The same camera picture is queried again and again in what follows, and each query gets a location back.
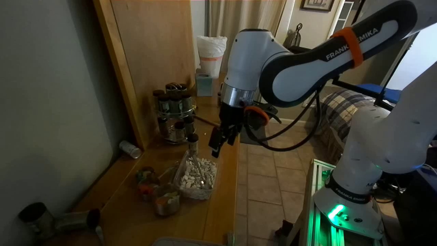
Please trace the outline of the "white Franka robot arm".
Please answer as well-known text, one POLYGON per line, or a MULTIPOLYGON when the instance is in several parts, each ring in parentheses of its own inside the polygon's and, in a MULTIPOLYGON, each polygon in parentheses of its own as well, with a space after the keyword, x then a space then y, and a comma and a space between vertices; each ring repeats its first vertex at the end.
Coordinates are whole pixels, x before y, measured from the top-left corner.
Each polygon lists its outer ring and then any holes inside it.
POLYGON ((382 99, 382 88, 354 86, 339 75, 434 23, 436 0, 377 0, 358 21, 311 49, 288 49, 265 28, 240 29, 221 86, 220 124, 209 139, 212 152, 217 155, 224 143, 232 143, 251 114, 263 116, 273 105, 296 105, 326 81, 382 99))

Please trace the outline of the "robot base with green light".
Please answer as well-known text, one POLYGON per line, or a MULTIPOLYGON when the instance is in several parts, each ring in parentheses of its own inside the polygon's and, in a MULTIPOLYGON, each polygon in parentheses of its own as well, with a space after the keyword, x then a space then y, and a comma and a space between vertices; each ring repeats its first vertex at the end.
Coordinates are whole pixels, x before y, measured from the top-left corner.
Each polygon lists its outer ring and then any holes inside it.
POLYGON ((335 165, 314 158, 310 163, 300 246, 388 246, 381 210, 374 199, 354 203, 330 191, 335 165))

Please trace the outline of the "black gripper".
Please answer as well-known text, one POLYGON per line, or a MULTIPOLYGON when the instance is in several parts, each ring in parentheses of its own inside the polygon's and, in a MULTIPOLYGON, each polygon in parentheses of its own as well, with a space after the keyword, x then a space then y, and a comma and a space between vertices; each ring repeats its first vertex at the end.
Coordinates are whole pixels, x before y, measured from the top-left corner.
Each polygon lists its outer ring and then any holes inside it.
POLYGON ((218 157, 221 146, 228 142, 233 144, 243 125, 243 109, 228 103, 220 105, 220 124, 212 131, 209 146, 212 155, 218 157))

